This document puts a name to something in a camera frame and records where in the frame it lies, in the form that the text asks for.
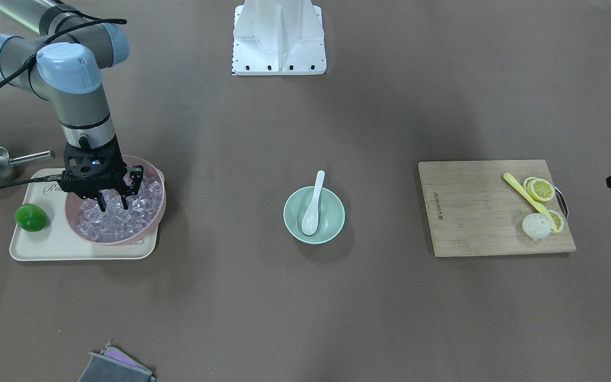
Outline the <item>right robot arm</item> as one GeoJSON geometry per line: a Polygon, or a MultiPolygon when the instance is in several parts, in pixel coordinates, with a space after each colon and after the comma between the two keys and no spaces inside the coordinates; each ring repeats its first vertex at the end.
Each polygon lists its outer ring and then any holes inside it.
{"type": "Polygon", "coordinates": [[[97,202],[113,189],[124,210],[145,170],[122,159],[101,70],[122,63],[129,43],[123,19],[97,19],[61,1],[0,1],[0,13],[37,36],[0,33],[0,89],[12,85],[51,102],[65,135],[65,169],[41,181],[97,202]]]}

